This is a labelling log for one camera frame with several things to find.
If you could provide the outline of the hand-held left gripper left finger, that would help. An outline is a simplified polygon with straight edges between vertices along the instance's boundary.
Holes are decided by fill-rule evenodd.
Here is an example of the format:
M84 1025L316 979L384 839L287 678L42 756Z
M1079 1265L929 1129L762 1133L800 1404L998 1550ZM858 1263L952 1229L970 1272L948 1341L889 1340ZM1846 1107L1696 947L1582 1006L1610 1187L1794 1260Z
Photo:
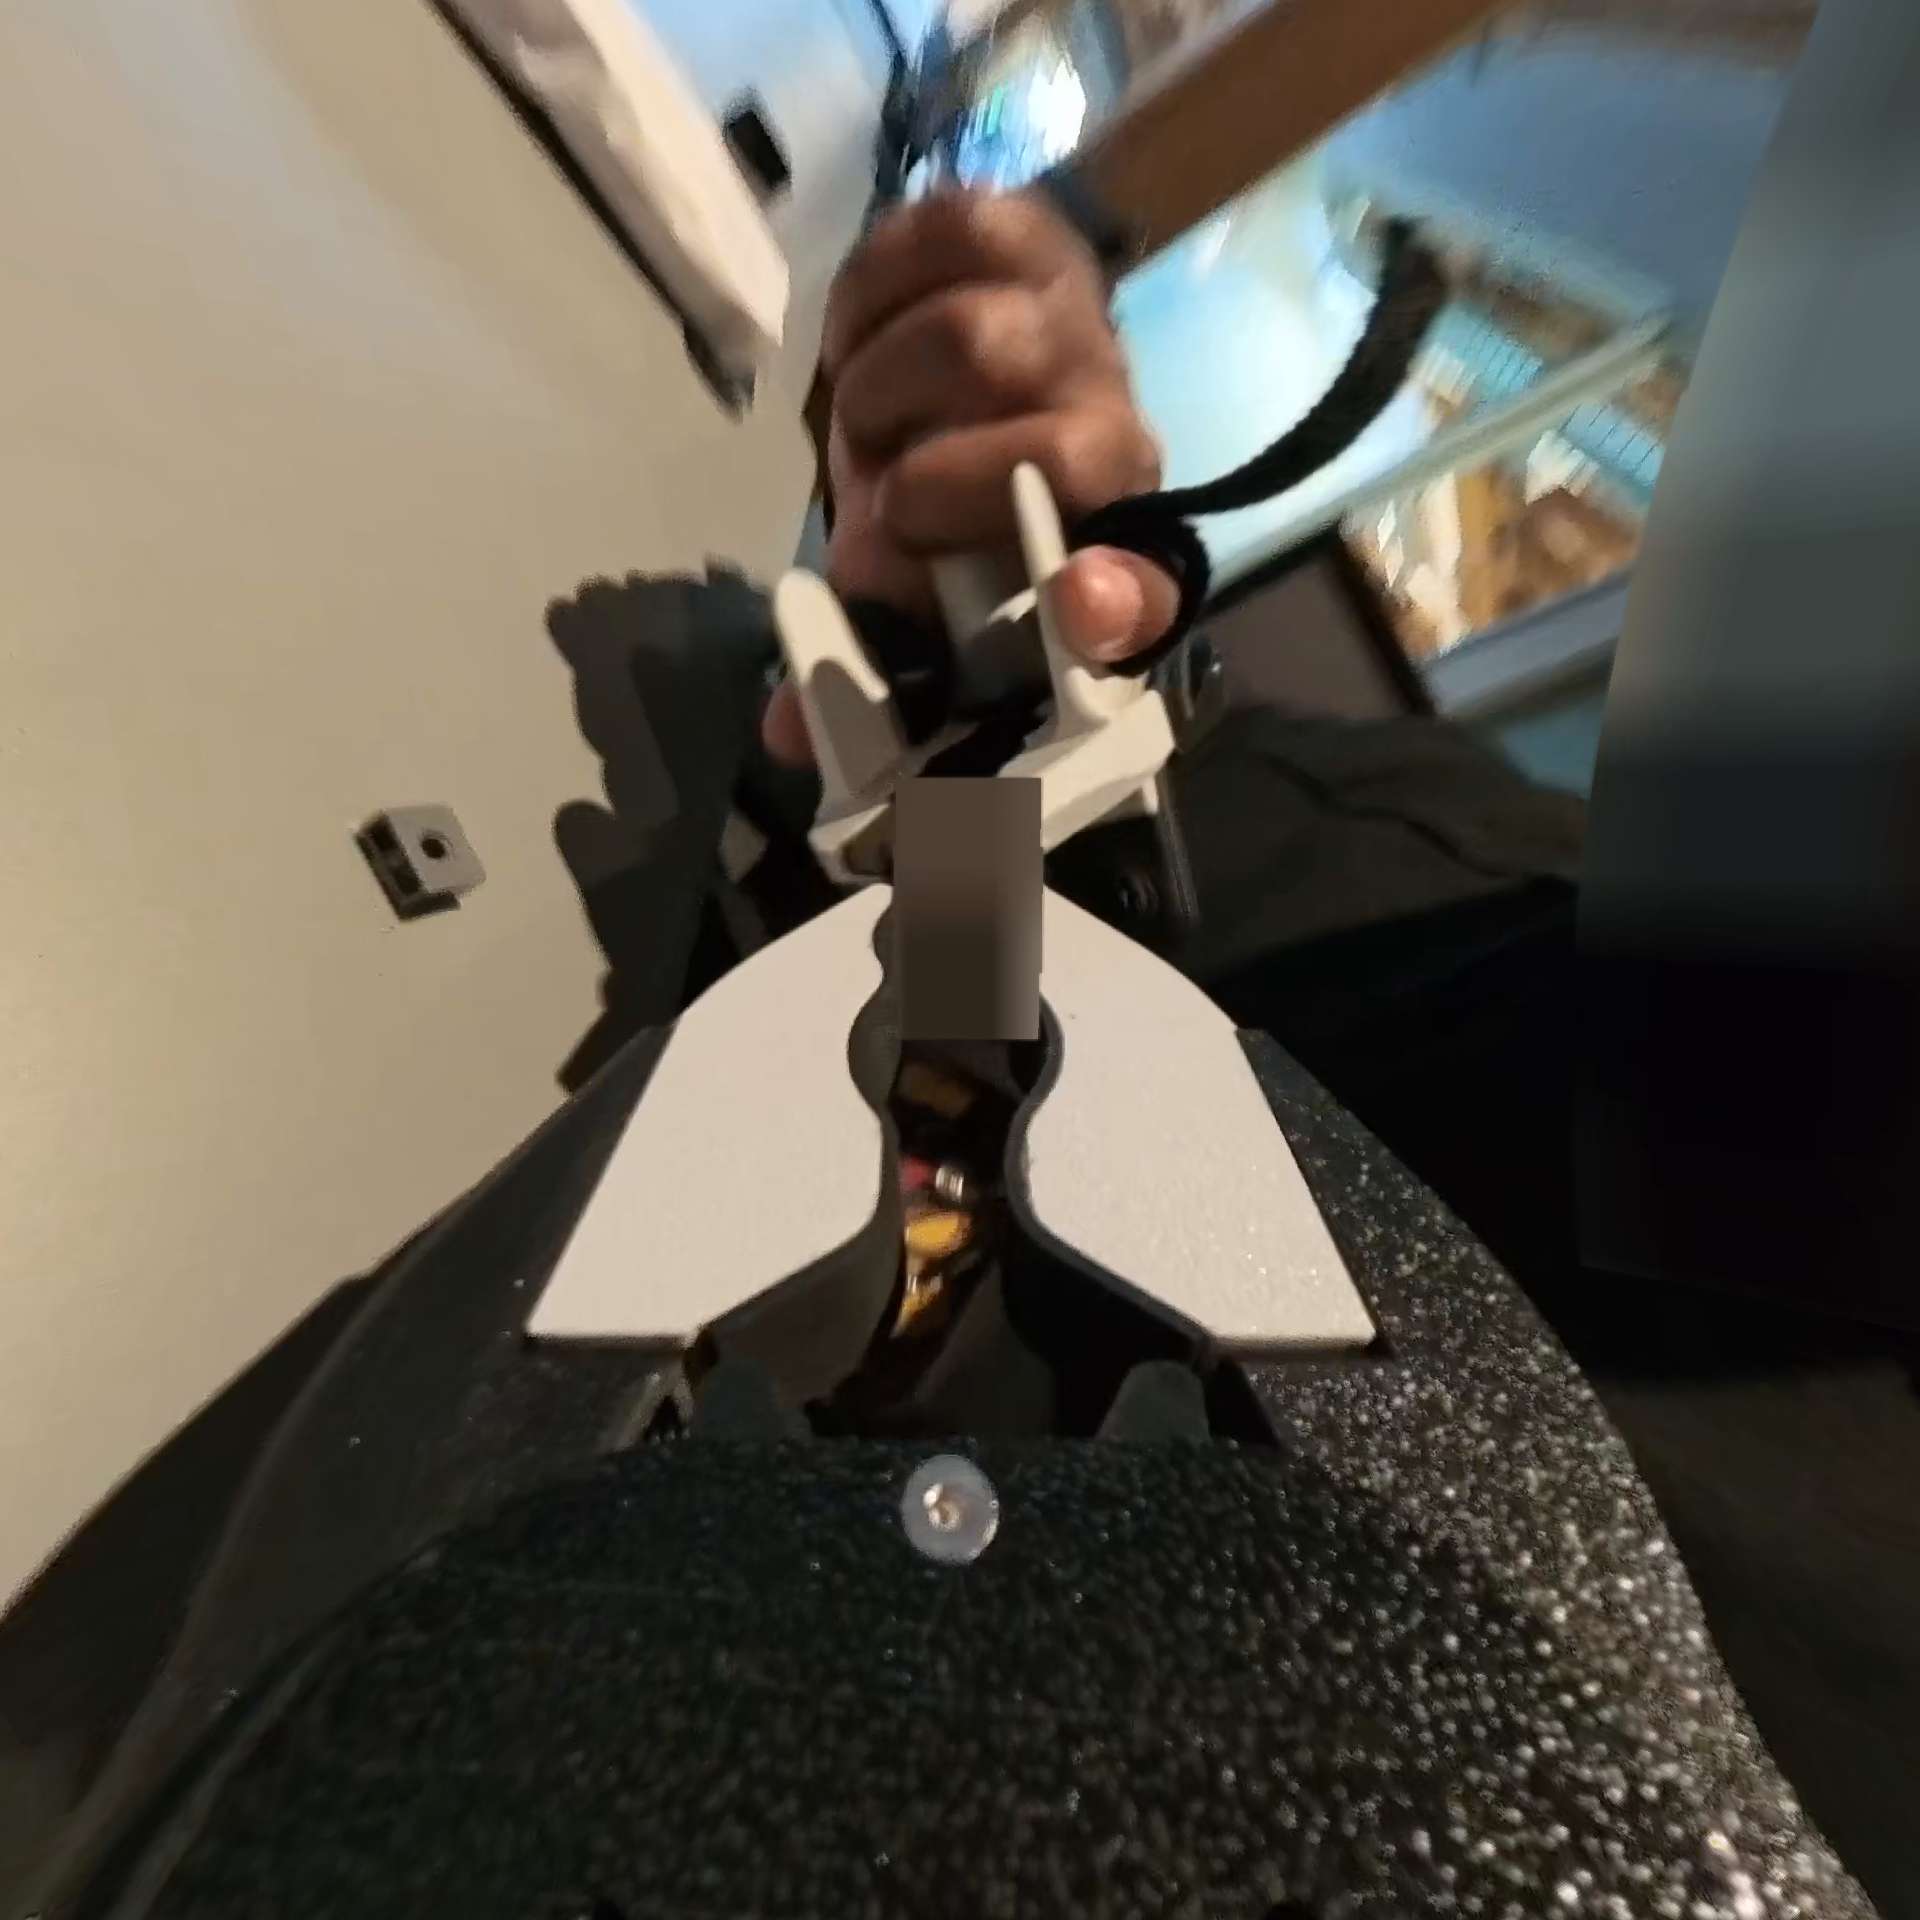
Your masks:
M846 1247L880 1208L880 1117L849 1065L886 885L762 947L673 1024L527 1333L686 1347Z

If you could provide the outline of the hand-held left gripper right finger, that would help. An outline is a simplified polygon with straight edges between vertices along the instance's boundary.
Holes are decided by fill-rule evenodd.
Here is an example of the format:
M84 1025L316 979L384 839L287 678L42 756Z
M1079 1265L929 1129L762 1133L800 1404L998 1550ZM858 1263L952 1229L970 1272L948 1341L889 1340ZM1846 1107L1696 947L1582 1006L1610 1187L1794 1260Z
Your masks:
M1038 1227L1226 1353L1369 1347L1376 1318L1232 1019L1061 896L1039 990L1058 1041L1023 1120Z

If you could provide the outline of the small grey toy brick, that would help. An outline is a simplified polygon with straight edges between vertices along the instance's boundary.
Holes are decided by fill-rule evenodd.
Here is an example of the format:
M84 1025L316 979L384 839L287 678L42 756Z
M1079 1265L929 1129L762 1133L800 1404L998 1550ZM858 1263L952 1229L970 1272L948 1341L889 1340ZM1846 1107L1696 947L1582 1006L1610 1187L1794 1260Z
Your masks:
M388 807L356 825L352 840L399 924L456 910L487 880L482 857L445 805Z

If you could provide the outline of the grey desk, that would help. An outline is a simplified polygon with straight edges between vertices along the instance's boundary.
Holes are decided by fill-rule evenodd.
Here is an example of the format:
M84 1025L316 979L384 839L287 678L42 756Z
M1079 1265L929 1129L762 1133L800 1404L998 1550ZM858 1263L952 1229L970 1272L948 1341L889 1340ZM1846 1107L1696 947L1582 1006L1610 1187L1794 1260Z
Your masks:
M1 1580L559 1100L604 963L545 612L780 566L744 417L429 5L5 5ZM399 924L352 833L452 807Z

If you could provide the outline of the person's right hand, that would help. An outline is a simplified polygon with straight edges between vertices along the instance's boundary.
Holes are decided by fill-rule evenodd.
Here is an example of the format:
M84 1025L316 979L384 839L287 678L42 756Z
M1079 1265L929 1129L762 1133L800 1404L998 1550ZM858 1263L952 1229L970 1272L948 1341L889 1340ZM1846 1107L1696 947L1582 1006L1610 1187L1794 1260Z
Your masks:
M933 566L1014 556L1013 478L1071 526L1160 486L1112 325L1124 231L1069 180L941 184L839 270L813 383L823 576L895 677L911 743L952 705Z

